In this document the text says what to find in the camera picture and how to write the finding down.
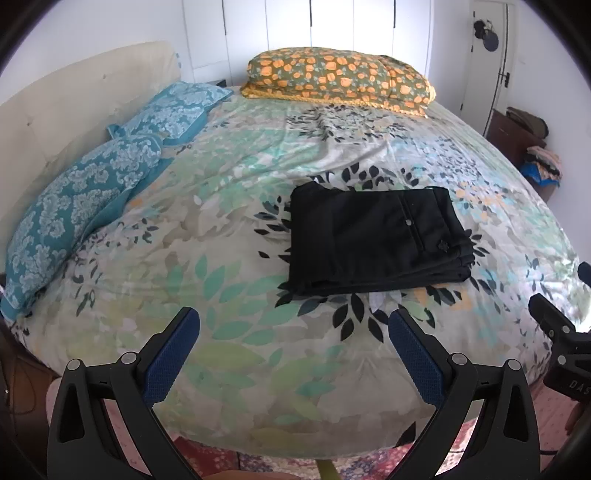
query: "door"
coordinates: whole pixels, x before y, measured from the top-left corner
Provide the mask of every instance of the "door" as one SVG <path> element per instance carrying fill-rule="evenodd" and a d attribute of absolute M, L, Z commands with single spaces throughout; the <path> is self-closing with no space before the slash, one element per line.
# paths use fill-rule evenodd
<path fill-rule="evenodd" d="M 392 56 L 428 76 L 430 38 L 431 0 L 397 0 Z"/>
<path fill-rule="evenodd" d="M 269 50 L 265 0 L 223 0 L 233 85 L 246 83 L 248 62 Z"/>
<path fill-rule="evenodd" d="M 353 7 L 353 49 L 391 57 L 394 0 L 355 0 Z"/>
<path fill-rule="evenodd" d="M 226 80 L 229 84 L 222 0 L 184 0 L 183 8 L 195 82 Z"/>
<path fill-rule="evenodd" d="M 490 21 L 499 37 L 499 47 L 488 51 L 483 41 L 472 34 L 466 90 L 460 107 L 460 117 L 485 135 L 492 111 L 506 108 L 515 45 L 515 7 L 501 2 L 475 1 L 473 17 L 475 21 Z"/>
<path fill-rule="evenodd" d="M 353 50 L 353 0 L 311 0 L 312 46 Z"/>
<path fill-rule="evenodd" d="M 310 47 L 310 0 L 266 0 L 269 50 Z"/>

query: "blue pillow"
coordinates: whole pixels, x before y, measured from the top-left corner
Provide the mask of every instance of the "blue pillow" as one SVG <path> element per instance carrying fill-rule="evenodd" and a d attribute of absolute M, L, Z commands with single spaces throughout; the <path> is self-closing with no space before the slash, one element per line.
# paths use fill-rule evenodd
<path fill-rule="evenodd" d="M 207 122 L 207 113 L 232 94 L 209 83 L 176 82 L 152 98 L 125 125 L 109 125 L 112 138 L 137 134 L 164 134 L 167 146 L 190 142 Z"/>
<path fill-rule="evenodd" d="M 119 218 L 144 179 L 159 170 L 162 140 L 138 135 L 111 140 L 59 175 L 28 208 L 7 250 L 5 318 L 27 313 L 71 252 L 98 227 Z"/>

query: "floral blanket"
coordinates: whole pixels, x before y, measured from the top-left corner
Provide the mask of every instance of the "floral blanket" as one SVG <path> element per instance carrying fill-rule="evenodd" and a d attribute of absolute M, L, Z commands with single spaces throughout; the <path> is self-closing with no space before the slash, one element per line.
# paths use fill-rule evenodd
<path fill-rule="evenodd" d="M 241 452 L 335 458 L 395 445 L 428 418 L 385 322 L 400 305 L 449 352 L 517 358 L 530 382 L 549 356 L 528 314 L 542 292 L 579 326 L 589 291 L 554 216 L 519 172 L 436 103 L 429 118 L 239 95 L 116 222 L 95 232 L 14 331 L 56 371 L 139 350 L 181 306 L 199 340 L 165 402 L 169 430 Z M 284 288 L 290 193 L 438 185 L 475 243 L 461 284 L 303 299 Z"/>

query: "beige upholstered headboard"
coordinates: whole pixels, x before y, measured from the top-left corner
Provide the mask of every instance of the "beige upholstered headboard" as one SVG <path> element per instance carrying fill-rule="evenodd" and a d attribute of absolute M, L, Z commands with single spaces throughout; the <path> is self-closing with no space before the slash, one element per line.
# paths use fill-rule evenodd
<path fill-rule="evenodd" d="M 75 159 L 109 140 L 124 123 L 180 78 L 163 41 L 118 48 L 69 65 L 0 105 L 0 272 L 23 214 Z"/>

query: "white wardrobe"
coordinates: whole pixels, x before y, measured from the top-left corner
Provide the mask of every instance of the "white wardrobe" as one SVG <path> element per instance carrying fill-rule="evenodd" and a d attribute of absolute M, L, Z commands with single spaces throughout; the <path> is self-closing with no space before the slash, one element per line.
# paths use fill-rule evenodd
<path fill-rule="evenodd" d="M 183 0 L 196 82 L 246 81 L 251 58 L 283 47 L 389 55 L 428 75 L 433 0 Z"/>

